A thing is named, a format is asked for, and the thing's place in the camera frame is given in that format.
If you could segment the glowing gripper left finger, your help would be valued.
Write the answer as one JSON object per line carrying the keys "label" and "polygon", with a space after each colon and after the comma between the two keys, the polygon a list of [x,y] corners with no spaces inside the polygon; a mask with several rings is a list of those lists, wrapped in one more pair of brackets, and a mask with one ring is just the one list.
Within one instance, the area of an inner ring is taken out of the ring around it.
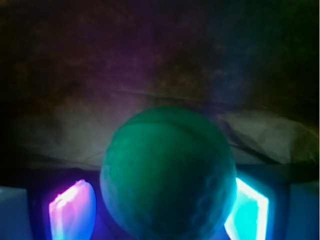
{"label": "glowing gripper left finger", "polygon": [[95,190],[84,179],[40,192],[0,188],[2,240],[89,240],[96,215]]}

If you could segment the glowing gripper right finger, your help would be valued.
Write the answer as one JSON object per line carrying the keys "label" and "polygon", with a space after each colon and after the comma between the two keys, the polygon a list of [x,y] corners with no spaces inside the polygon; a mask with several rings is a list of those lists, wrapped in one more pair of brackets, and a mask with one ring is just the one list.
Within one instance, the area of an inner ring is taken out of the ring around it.
{"label": "glowing gripper right finger", "polygon": [[231,240],[318,240],[319,173],[301,168],[240,168],[224,224]]}

